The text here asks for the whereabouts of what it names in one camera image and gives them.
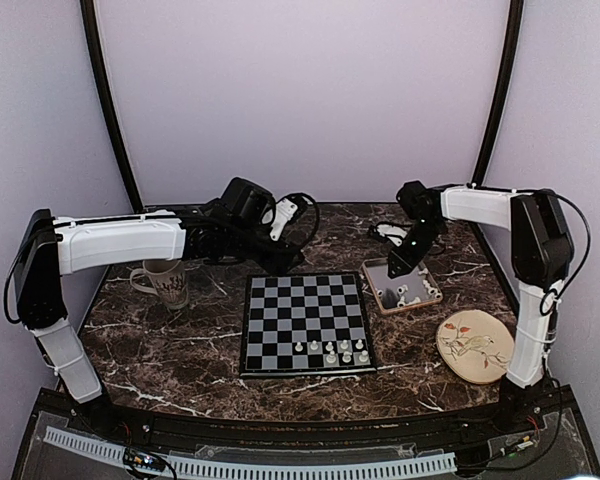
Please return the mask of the black grey chess board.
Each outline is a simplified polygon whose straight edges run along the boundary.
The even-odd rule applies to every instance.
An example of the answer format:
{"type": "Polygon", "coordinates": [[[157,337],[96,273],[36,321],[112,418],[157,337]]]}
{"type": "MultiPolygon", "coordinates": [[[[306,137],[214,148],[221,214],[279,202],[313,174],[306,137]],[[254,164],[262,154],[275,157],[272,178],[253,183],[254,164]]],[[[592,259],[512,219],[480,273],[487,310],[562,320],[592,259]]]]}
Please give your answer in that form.
{"type": "Polygon", "coordinates": [[[353,375],[377,371],[359,274],[354,271],[251,275],[246,280],[239,373],[245,378],[353,375]],[[347,339],[350,349],[340,344],[347,339]],[[362,339],[363,350],[355,344],[362,339]],[[319,348],[311,351],[309,344],[319,348]],[[294,350],[297,342],[303,351],[294,350]],[[332,342],[338,365],[327,367],[332,342]],[[368,352],[368,361],[359,355],[368,352]],[[352,361],[342,361],[350,352],[352,361]]]}

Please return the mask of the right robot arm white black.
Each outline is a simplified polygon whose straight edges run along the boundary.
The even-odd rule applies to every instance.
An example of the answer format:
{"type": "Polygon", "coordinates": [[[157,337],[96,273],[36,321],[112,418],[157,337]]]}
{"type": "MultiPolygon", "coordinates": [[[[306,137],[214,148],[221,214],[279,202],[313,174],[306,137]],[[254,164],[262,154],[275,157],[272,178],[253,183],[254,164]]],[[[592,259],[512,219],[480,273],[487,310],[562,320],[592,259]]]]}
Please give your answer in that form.
{"type": "Polygon", "coordinates": [[[511,235],[511,264],[518,280],[519,310],[507,381],[521,389],[544,376],[544,360],[554,341],[557,305],[575,275],[569,272],[574,243],[561,208],[574,203],[551,189],[493,189],[406,182],[396,200],[411,226],[388,255],[387,273],[411,273],[429,253],[448,220],[505,229],[511,235]]]}

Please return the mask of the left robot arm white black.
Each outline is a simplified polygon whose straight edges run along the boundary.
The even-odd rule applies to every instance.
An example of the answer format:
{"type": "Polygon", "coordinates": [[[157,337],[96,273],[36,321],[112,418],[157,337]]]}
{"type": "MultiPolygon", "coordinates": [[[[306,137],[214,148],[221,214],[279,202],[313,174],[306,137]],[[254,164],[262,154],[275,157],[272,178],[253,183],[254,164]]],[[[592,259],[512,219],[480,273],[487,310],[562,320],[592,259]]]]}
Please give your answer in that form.
{"type": "Polygon", "coordinates": [[[313,200],[302,193],[275,199],[265,188],[233,178],[223,194],[203,205],[93,218],[55,217],[35,211],[7,275],[4,291],[15,295],[9,321],[30,331],[81,417],[100,436],[121,427],[120,412],[105,390],[68,320],[61,279],[107,265],[145,260],[222,263],[252,261],[281,275],[304,260],[303,245],[284,239],[313,200]]]}

